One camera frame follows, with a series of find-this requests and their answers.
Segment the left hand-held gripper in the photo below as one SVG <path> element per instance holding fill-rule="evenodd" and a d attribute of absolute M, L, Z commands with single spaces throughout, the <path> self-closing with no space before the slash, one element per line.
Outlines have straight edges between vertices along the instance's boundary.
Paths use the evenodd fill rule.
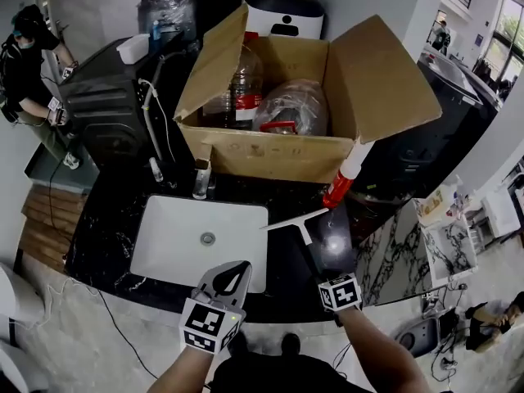
<path fill-rule="evenodd" d="M 246 312 L 249 261 L 230 261 L 208 270 L 186 299 L 180 334 L 185 346 L 217 355 L 236 336 Z"/>

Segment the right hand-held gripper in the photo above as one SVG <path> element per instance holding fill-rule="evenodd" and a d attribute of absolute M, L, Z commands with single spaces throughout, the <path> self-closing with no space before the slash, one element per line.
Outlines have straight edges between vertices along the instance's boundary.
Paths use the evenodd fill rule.
<path fill-rule="evenodd" d="M 317 282 L 326 280 L 326 265 L 321 246 L 296 242 L 299 275 L 304 280 Z M 350 307 L 359 307 L 362 302 L 361 288 L 354 273 L 345 273 L 338 278 L 318 285 L 320 300 L 324 309 L 339 312 Z"/>

